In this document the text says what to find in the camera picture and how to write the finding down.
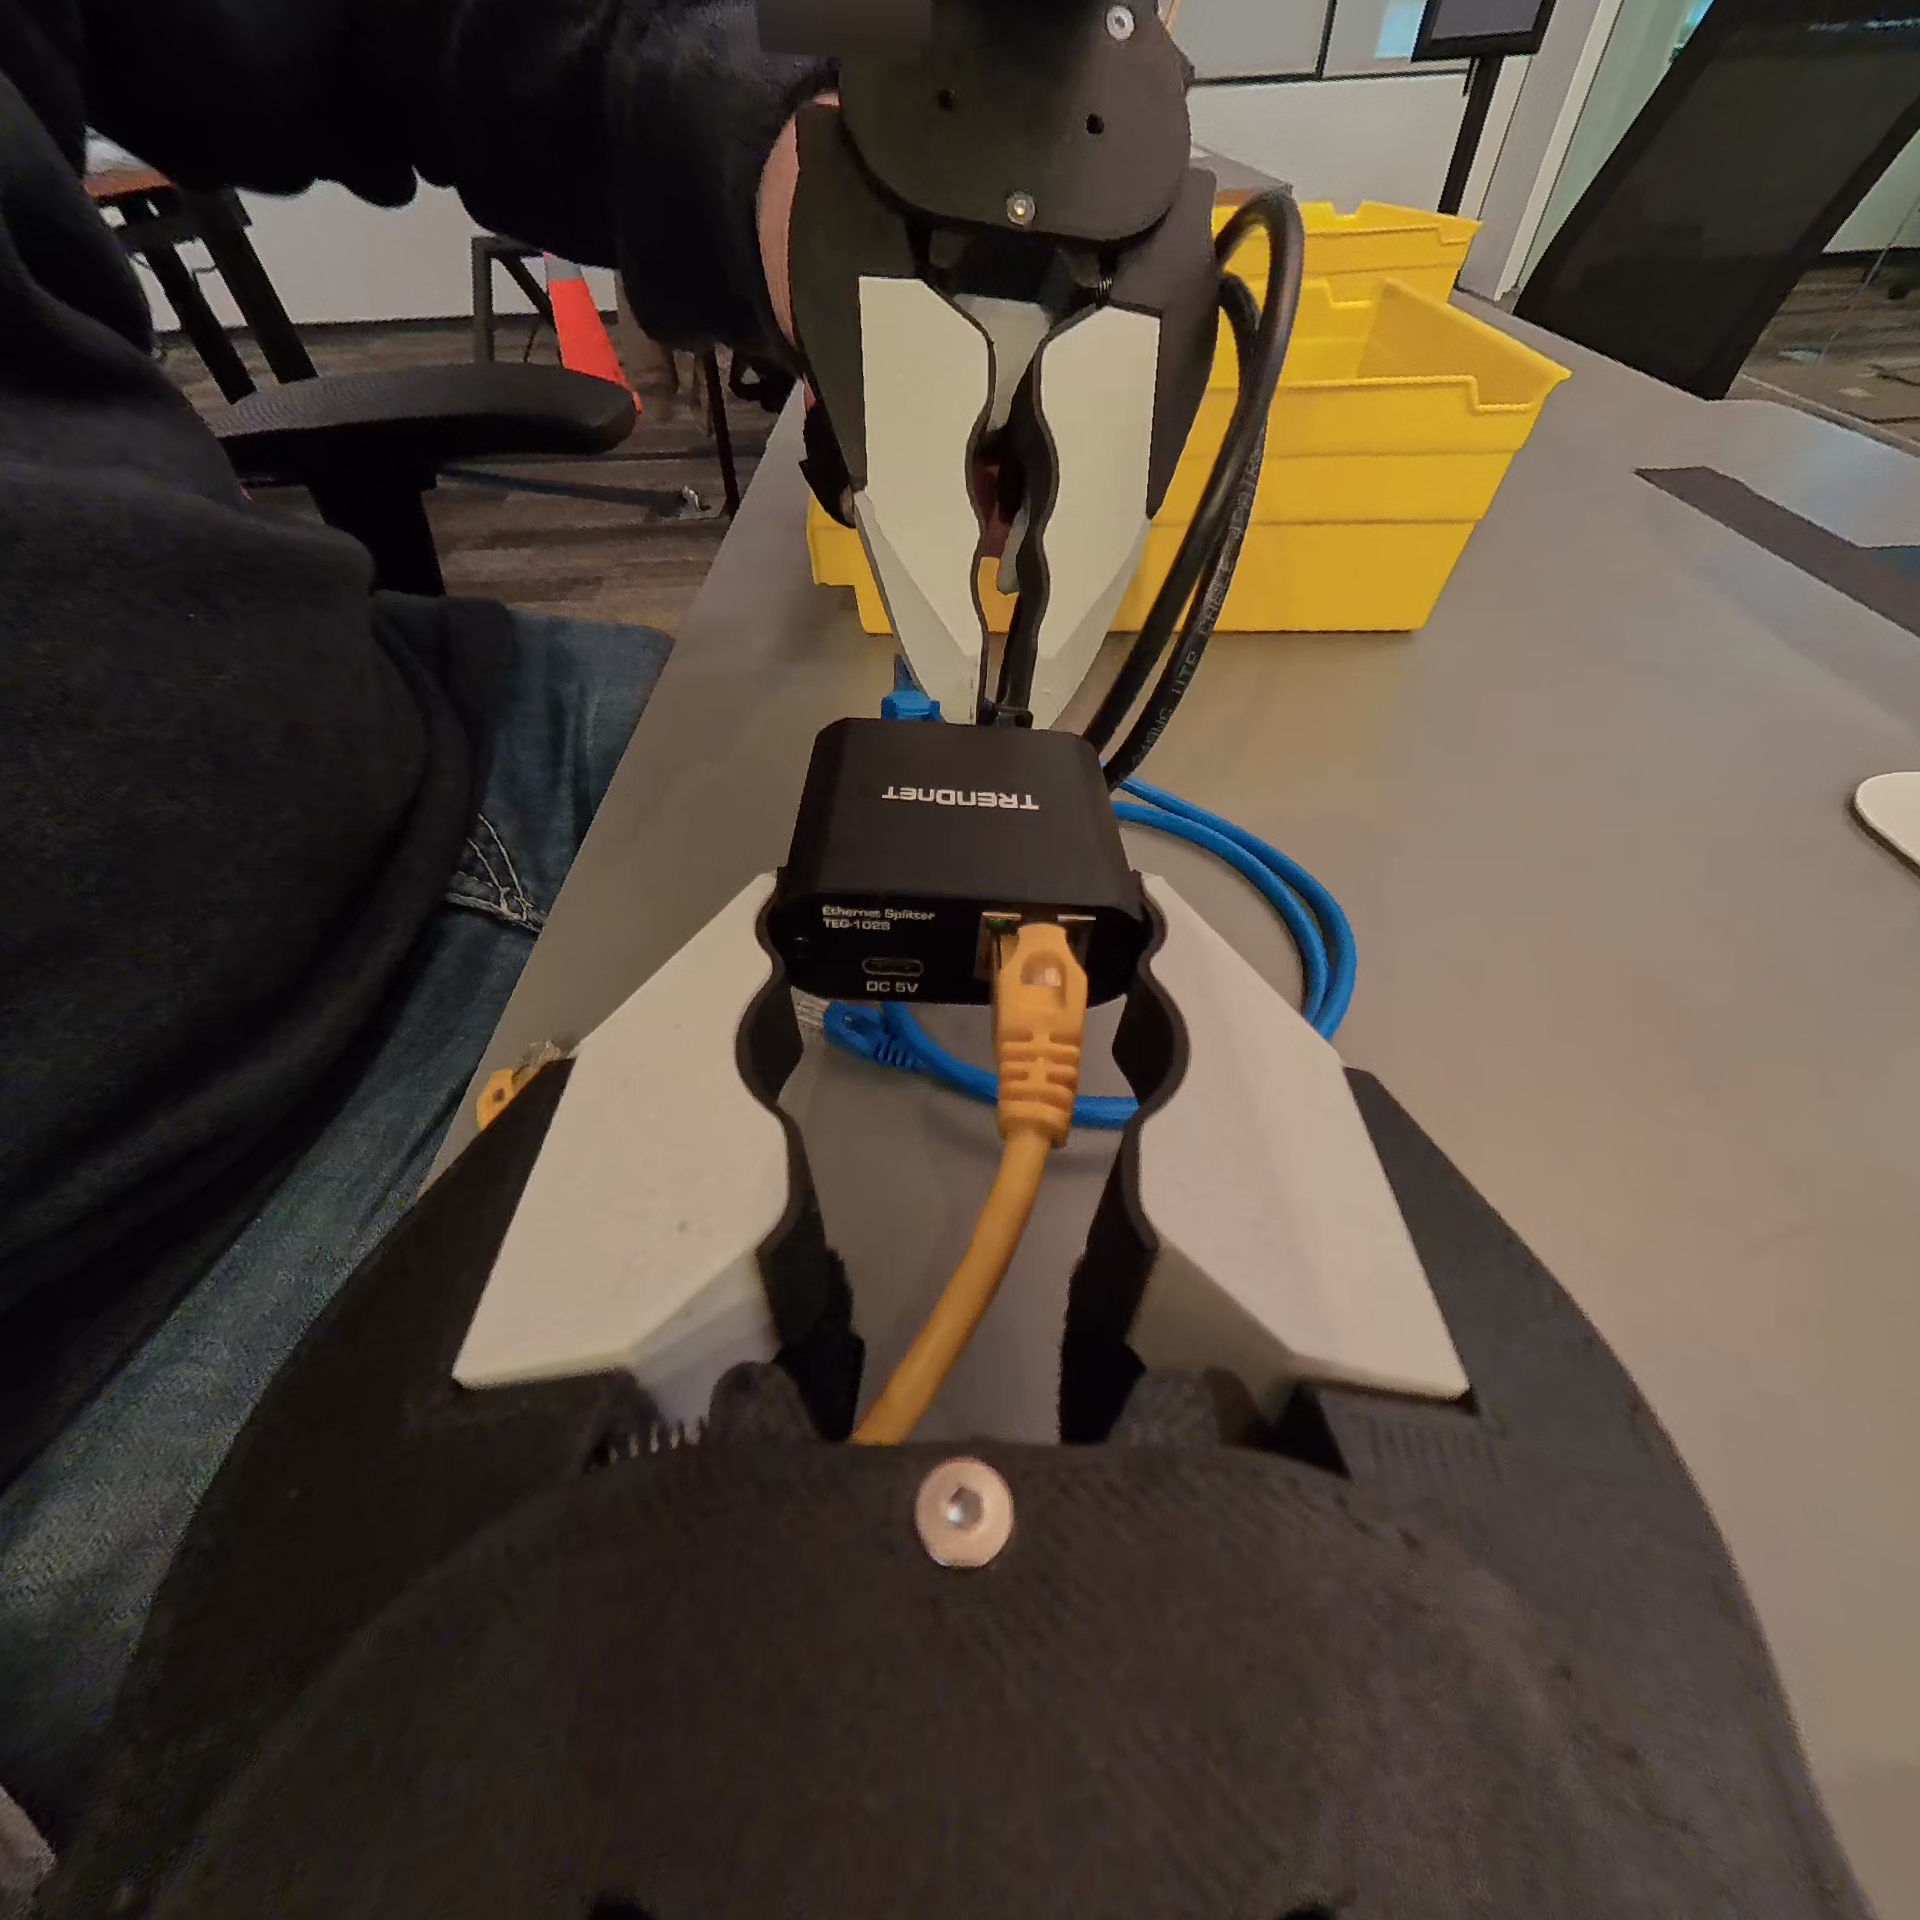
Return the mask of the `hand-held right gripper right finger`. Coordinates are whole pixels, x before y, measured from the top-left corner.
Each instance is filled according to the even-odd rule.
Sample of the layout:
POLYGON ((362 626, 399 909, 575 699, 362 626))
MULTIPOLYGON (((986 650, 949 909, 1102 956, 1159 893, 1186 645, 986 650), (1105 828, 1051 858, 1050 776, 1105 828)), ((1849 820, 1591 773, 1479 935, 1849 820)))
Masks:
POLYGON ((1259 1426, 1331 1384, 1459 1406, 1472 1382, 1350 1071, 1161 876, 1114 1056, 1136 1093, 1067 1293, 1058 1422, 1143 1376, 1231 1388, 1259 1426))

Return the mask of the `orange traffic cone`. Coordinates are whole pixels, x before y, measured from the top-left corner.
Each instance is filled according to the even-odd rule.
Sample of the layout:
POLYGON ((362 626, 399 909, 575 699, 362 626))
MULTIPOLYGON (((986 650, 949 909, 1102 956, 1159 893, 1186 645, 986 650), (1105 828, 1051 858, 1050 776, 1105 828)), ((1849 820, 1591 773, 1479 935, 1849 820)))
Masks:
POLYGON ((617 388, 639 415, 641 403, 608 334, 608 322, 585 269, 554 254, 542 254, 542 267, 561 364, 567 372, 594 376, 617 388))

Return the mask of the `yellow plastic bin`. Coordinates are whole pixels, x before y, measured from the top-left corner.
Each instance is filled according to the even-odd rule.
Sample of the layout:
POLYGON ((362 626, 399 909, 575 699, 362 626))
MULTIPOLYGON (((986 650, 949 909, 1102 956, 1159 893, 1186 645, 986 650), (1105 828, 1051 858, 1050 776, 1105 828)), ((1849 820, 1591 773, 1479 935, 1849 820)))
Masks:
POLYGON ((1385 277, 1311 279, 1271 406, 1256 520, 1478 520, 1571 370, 1385 277))
POLYGON ((1373 198, 1354 211, 1306 198, 1298 212, 1302 336, 1358 336, 1368 322, 1431 334, 1450 324, 1457 279, 1479 230, 1474 219, 1373 198))
MULTIPOLYGON (((1216 619, 1221 634, 1416 634, 1426 623, 1478 531, 1466 520, 1250 523, 1216 619)), ((1159 591, 1185 531, 1152 526, 1111 634, 1135 634, 1159 591)), ((808 500, 808 559, 817 586, 849 588, 859 626, 891 634, 855 527, 808 500)), ((991 634, 1006 634, 1016 597, 993 565, 979 572, 991 634)))

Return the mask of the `person in black hoodie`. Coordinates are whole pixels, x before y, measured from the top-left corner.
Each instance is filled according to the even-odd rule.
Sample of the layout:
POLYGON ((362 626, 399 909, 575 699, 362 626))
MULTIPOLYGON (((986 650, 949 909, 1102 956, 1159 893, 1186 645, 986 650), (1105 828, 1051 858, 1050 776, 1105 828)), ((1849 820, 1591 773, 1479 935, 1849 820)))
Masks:
POLYGON ((366 1060, 513 655, 250 500, 79 142, 73 87, 5 77, 5 1486, 366 1060))

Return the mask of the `desk with black legs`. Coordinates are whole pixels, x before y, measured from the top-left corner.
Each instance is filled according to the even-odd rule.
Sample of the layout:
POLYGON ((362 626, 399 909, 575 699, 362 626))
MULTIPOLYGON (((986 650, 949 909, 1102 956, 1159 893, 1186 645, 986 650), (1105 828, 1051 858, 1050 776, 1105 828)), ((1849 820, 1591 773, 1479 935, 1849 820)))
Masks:
POLYGON ((234 189, 181 188, 144 159, 97 139, 87 144, 86 188, 121 250, 159 282, 181 334, 227 403, 254 396, 257 382, 186 262, 184 252, 192 245, 206 250, 213 277, 227 287, 273 376, 285 387, 320 375, 254 250, 250 212, 234 189))

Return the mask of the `black ethernet splitter box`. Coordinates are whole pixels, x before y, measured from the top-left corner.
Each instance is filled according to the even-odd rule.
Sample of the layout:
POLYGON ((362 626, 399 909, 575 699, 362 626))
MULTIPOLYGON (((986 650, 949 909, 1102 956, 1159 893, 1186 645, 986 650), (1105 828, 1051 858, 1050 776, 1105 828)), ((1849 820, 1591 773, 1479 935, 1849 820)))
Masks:
POLYGON ((814 998, 984 1005, 1002 926, 1054 923, 1093 1005, 1147 946, 1111 788, 1074 734, 842 717, 817 734, 767 909, 814 998))

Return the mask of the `person's left hand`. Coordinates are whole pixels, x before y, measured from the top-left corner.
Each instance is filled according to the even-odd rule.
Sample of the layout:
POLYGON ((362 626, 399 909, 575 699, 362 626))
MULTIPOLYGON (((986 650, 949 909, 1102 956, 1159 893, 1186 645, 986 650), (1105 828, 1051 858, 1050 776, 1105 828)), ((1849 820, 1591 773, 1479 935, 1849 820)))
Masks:
POLYGON ((791 228, 801 184, 799 120, 795 112, 787 116, 761 164, 754 212, 759 264, 784 347, 799 344, 791 292, 791 228))

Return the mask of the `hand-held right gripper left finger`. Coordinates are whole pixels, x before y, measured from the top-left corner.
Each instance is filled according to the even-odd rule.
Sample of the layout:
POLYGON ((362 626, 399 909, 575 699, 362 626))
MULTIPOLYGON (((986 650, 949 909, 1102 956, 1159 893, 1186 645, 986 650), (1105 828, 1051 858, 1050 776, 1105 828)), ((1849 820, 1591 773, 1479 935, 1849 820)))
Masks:
POLYGON ((750 879, 575 1048, 451 1376, 470 1389, 625 1376, 667 1424, 778 1360, 851 1432, 865 1347, 801 1130, 802 1040, 750 879))

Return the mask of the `black metal stand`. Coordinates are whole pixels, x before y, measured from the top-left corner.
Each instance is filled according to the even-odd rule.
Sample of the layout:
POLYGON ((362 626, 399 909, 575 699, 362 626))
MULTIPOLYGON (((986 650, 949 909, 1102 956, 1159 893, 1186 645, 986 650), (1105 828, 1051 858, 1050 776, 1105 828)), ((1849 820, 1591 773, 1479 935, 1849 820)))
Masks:
POLYGON ((537 271, 537 264, 544 262, 541 247, 529 247, 521 239, 496 230, 481 230, 470 243, 470 255, 472 357, 475 364, 493 365, 496 362, 496 271, 506 271, 513 286, 518 286, 525 299, 533 307, 535 317, 529 344, 533 344, 542 330, 558 334, 555 309, 544 286, 544 271, 537 271))

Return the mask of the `black office chair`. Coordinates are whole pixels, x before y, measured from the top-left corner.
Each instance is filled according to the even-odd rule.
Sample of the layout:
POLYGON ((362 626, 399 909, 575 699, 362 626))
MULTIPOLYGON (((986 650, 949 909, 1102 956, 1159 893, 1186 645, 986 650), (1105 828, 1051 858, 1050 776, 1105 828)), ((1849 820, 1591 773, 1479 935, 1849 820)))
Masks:
POLYGON ((593 458, 626 442, 631 391, 591 372, 502 364, 317 375, 208 415, 246 486, 305 490, 360 542, 375 588, 441 597, 425 493, 463 461, 593 458))

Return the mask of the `person's left forearm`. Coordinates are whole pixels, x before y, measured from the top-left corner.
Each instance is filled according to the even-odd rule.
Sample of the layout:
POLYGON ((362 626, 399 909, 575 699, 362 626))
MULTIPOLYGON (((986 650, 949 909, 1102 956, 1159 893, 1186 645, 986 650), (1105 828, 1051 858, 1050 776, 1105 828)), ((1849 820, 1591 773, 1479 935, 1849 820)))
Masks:
POLYGON ((5 5, 5 68, 72 159, 95 131, 181 184, 395 207, 419 184, 615 269, 661 344, 791 359, 757 239, 761 164, 823 59, 754 5, 5 5))

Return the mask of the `small screen on stand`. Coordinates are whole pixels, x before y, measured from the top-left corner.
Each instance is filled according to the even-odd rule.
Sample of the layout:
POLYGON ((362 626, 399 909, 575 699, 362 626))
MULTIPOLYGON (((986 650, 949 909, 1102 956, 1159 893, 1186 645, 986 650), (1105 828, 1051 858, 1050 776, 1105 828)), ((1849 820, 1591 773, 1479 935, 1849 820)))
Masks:
POLYGON ((1466 104, 1437 207, 1461 212, 1505 62, 1535 58, 1553 23, 1554 3, 1426 3, 1410 63, 1469 63, 1466 104))

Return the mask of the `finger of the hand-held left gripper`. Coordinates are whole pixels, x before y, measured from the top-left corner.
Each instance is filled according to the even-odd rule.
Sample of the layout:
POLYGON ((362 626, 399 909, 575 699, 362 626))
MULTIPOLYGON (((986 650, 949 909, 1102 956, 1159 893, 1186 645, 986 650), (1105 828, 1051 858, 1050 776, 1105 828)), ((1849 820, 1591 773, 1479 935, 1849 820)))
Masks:
POLYGON ((993 410, 991 334, 923 279, 857 284, 867 476, 855 526, 918 685, 975 717, 987 629, 976 594, 975 454, 993 410))
POLYGON ((1136 575, 1161 322, 1101 304, 1038 347, 1010 415, 1023 498, 1002 554, 1006 707, 1067 707, 1136 575))

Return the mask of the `large black monitor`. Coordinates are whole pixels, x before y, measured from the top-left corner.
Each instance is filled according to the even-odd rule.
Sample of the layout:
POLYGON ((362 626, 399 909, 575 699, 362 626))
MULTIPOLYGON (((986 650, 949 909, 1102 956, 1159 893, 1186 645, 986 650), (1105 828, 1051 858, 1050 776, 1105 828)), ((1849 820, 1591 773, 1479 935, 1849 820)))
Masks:
POLYGON ((1719 399, 1915 125, 1915 5, 1713 5, 1515 315, 1719 399))

